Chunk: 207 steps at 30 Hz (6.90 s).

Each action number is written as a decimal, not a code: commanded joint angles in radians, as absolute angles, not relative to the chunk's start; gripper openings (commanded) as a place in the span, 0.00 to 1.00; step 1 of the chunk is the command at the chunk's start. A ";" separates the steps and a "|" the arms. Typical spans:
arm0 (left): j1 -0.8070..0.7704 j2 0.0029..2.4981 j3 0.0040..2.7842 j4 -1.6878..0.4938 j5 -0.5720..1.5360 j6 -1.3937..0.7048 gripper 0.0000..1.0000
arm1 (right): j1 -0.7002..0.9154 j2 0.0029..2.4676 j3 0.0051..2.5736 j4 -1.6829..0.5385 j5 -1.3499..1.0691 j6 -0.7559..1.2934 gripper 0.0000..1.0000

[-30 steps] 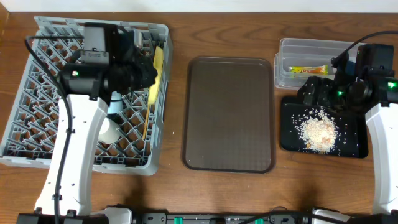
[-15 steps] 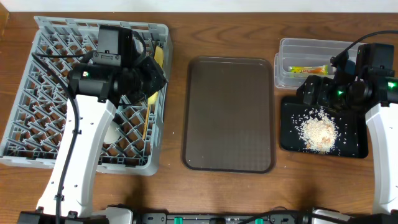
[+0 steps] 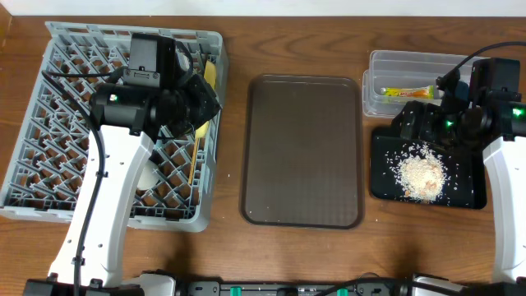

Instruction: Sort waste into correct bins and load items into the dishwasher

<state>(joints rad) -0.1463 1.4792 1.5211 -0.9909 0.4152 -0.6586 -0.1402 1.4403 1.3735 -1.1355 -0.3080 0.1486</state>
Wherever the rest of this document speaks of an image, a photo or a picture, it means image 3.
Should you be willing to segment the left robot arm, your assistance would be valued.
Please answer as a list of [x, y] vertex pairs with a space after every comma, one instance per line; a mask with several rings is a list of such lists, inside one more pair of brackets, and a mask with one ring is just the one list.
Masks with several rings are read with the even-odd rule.
[[122, 256], [132, 199], [162, 127], [175, 137], [209, 122], [221, 107], [197, 73], [166, 82], [105, 83], [92, 95], [89, 152], [76, 209], [44, 280], [25, 295], [178, 295], [162, 271], [123, 279]]

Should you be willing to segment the white cup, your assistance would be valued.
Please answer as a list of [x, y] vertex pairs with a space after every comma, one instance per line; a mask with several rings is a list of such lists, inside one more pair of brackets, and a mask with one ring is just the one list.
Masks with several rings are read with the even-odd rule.
[[159, 175], [157, 174], [157, 171], [158, 165], [151, 160], [147, 160], [137, 183], [136, 189], [145, 191], [155, 186], [159, 181]]

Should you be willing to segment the pink bowl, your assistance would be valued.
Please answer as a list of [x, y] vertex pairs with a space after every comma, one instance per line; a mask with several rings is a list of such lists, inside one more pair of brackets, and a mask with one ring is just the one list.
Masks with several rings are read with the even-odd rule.
[[186, 49], [177, 50], [178, 64], [181, 69], [180, 79], [188, 79], [193, 74], [193, 59]]

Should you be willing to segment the green orange snack wrapper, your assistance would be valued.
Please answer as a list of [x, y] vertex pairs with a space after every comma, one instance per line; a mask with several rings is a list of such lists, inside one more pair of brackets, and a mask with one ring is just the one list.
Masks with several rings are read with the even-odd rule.
[[439, 97], [441, 93], [442, 90], [439, 90], [436, 86], [424, 86], [417, 88], [381, 88], [382, 95], [402, 98], [435, 99], [436, 97]]

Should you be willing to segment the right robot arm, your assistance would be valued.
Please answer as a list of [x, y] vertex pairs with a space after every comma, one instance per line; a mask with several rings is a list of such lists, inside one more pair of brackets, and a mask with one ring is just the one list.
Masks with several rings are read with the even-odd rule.
[[478, 59], [466, 95], [450, 93], [458, 83], [452, 70], [436, 80], [446, 92], [440, 106], [409, 101], [391, 122], [405, 140], [482, 155], [495, 223], [493, 281], [456, 286], [459, 295], [525, 293], [525, 104], [518, 90], [519, 70], [517, 60]]

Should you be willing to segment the wooden chopstick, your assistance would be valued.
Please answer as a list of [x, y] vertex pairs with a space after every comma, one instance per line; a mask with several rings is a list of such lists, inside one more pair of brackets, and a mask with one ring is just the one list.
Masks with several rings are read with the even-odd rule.
[[198, 153], [200, 145], [201, 145], [201, 139], [200, 138], [196, 138], [195, 142], [194, 142], [194, 146], [193, 146], [192, 158], [191, 158], [191, 166], [190, 166], [190, 174], [189, 174], [189, 178], [188, 178], [188, 184], [191, 187], [193, 186], [192, 184], [193, 184], [193, 181], [194, 181], [194, 173], [195, 173], [195, 167], [196, 167], [196, 161], [197, 161], [197, 153]]

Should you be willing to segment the yellow plate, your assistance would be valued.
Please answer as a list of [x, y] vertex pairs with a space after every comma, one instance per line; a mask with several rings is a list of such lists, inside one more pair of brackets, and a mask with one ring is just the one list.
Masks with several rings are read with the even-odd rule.
[[[210, 84], [211, 88], [215, 90], [217, 69], [216, 69], [216, 66], [211, 61], [206, 62], [204, 78], [205, 78], [205, 81]], [[206, 122], [196, 130], [196, 134], [195, 134], [196, 140], [205, 137], [205, 134], [208, 130], [208, 126], [209, 126], [209, 122]]]

